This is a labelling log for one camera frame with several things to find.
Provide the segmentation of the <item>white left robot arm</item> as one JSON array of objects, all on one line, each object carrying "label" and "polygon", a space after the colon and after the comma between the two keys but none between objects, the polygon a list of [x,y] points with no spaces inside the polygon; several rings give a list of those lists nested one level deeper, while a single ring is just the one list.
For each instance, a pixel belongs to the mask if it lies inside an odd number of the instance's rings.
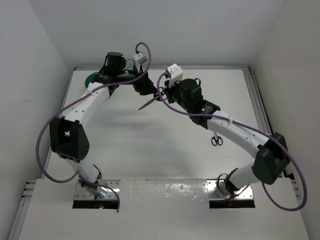
[{"label": "white left robot arm", "polygon": [[85,128],[99,106],[107,100],[120,83],[129,82],[141,96],[157,92],[142,64],[148,59],[143,52],[132,56],[133,67],[126,68],[126,60],[119,52],[108,52],[104,66],[85,81],[85,98],[61,117],[49,124],[51,150],[69,163],[75,172],[88,182],[96,183],[101,172],[88,157],[90,143]]}]

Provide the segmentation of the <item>large black handled scissors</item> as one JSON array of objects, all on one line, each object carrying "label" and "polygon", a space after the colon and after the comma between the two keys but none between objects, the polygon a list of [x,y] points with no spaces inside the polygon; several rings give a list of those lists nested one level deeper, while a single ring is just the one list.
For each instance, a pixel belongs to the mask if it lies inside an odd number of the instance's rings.
[{"label": "large black handled scissors", "polygon": [[161,87],[160,93],[156,93],[152,99],[150,99],[149,101],[144,103],[138,110],[140,111],[140,110],[146,108],[147,106],[149,106],[150,104],[152,104],[153,102],[158,101],[160,99],[160,95],[163,96],[164,94],[165,94],[164,88]]}]

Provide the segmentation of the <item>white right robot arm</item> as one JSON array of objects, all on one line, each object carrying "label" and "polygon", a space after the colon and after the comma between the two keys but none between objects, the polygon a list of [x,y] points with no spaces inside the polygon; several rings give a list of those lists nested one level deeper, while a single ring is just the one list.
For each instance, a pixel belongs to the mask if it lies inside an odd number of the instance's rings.
[{"label": "white right robot arm", "polygon": [[222,194],[232,195],[242,187],[258,182],[272,185],[291,162],[284,153],[287,145],[281,134],[272,135],[277,140],[274,143],[261,133],[230,122],[231,117],[219,106],[204,99],[199,80],[187,78],[172,85],[169,83],[169,80],[165,81],[164,92],[170,104],[177,103],[196,125],[223,135],[254,159],[253,163],[232,170],[219,183]]}]

